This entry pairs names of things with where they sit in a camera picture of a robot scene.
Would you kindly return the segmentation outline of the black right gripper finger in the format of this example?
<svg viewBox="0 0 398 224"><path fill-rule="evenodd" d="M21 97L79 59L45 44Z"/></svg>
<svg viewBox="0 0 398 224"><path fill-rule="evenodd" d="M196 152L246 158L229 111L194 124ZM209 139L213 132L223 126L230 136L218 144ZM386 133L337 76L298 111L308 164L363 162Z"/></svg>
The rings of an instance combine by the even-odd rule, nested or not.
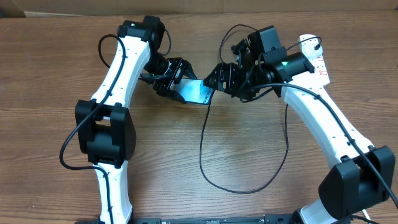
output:
<svg viewBox="0 0 398 224"><path fill-rule="evenodd" d="M223 68L223 64L219 63L215 66L215 68L211 71L211 73L208 75L208 78L210 77L218 77L218 75L220 74L220 72L222 71Z"/></svg>
<svg viewBox="0 0 398 224"><path fill-rule="evenodd" d="M209 88L212 88L214 90L221 90L221 82L220 82L220 75L218 75L218 77L206 77L203 80L203 85L207 86Z"/></svg>

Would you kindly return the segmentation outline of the white charger plug adapter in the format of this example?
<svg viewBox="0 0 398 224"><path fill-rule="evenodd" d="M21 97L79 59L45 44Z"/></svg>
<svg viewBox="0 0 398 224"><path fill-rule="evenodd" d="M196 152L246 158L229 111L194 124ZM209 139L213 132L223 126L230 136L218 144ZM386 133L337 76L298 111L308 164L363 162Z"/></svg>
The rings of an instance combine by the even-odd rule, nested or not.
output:
<svg viewBox="0 0 398 224"><path fill-rule="evenodd" d="M303 34L298 39L300 41L301 53L309 60L321 57L323 55L322 39L313 34Z"/></svg>

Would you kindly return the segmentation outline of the Galaxy S24 smartphone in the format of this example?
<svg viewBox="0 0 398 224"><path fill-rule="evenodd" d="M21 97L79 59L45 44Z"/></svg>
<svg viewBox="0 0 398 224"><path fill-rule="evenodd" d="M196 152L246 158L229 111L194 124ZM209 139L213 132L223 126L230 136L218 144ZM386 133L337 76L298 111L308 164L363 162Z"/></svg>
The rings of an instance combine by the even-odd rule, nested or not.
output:
<svg viewBox="0 0 398 224"><path fill-rule="evenodd" d="M187 103L209 105L214 89L203 85L203 80L183 78L172 90L179 92Z"/></svg>

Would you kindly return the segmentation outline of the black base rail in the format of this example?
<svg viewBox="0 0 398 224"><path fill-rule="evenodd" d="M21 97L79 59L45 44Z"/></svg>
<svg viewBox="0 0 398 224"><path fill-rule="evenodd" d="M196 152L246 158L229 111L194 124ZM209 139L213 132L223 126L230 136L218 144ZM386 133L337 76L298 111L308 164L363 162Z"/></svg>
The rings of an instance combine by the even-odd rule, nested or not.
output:
<svg viewBox="0 0 398 224"><path fill-rule="evenodd" d="M365 223L377 223L365 217L358 215L350 215L342 220L334 221L332 223L351 223L354 220L361 220ZM76 224L104 224L105 222L97 220L75 222ZM298 217L295 215L279 214L279 215L265 215L264 217L239 217L227 219L172 219L161 220L160 218L137 218L130 220L127 223L132 224L293 224L299 223Z"/></svg>

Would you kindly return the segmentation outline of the brown cardboard backdrop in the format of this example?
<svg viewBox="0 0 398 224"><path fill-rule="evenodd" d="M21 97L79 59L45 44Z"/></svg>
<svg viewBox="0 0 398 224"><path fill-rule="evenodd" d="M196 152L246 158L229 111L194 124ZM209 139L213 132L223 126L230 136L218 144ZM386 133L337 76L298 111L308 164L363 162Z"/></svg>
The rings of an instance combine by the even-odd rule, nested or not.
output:
<svg viewBox="0 0 398 224"><path fill-rule="evenodd" d="M397 9L397 0L1 0L1 15L115 16Z"/></svg>

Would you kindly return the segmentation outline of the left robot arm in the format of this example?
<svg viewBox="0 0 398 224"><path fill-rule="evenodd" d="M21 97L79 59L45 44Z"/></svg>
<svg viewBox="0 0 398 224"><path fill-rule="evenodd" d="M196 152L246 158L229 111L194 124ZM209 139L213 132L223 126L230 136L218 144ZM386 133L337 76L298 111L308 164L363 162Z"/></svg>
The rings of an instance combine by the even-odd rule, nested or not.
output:
<svg viewBox="0 0 398 224"><path fill-rule="evenodd" d="M139 80L151 85L160 96L186 103L173 90L184 80L196 80L189 62L165 58L160 53L165 26L159 17L145 16L142 22L126 20L114 38L117 51L107 75L90 100L75 107L79 145L95 170L101 197L97 223L131 223L133 208L128 196L127 166L136 147L136 130L129 112Z"/></svg>

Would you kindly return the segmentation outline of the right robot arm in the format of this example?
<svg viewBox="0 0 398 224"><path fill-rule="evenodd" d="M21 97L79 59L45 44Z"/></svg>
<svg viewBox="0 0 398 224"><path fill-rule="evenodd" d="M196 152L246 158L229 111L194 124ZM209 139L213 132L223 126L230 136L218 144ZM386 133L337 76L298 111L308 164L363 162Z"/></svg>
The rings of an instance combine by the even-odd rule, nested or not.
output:
<svg viewBox="0 0 398 224"><path fill-rule="evenodd" d="M282 223L349 223L364 209L397 201L391 189L395 156L364 137L326 92L321 41L303 35L300 51L291 53L275 27L256 30L232 46L235 62L219 63L200 86L203 92L221 91L243 103L274 91L319 143L330 168L319 185L319 198Z"/></svg>

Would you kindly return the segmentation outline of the white power strip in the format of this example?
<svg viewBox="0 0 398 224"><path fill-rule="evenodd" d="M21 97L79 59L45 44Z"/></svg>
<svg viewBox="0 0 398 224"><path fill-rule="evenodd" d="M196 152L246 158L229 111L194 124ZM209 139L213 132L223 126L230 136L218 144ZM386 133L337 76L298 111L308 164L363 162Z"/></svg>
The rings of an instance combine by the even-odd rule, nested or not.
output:
<svg viewBox="0 0 398 224"><path fill-rule="evenodd" d="M315 73L319 77L322 85L323 86L329 85L330 79L328 76L328 71L323 56L321 55L319 57L307 57L307 58L310 61L310 63L314 66Z"/></svg>

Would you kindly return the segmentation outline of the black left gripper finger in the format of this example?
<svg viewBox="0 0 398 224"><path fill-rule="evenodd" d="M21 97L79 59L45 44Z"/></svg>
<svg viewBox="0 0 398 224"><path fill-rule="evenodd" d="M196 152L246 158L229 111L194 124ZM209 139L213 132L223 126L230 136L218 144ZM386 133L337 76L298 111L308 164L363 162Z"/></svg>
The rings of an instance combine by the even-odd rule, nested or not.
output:
<svg viewBox="0 0 398 224"><path fill-rule="evenodd" d="M185 66L185 76L187 76L189 79L192 79L192 80L196 80L197 79L197 76L195 75L195 73L193 71L193 68L192 68L192 65L190 63L188 63Z"/></svg>
<svg viewBox="0 0 398 224"><path fill-rule="evenodd" d="M178 101L180 103L186 104L184 97L177 91L171 90L170 91L170 99L174 101Z"/></svg>

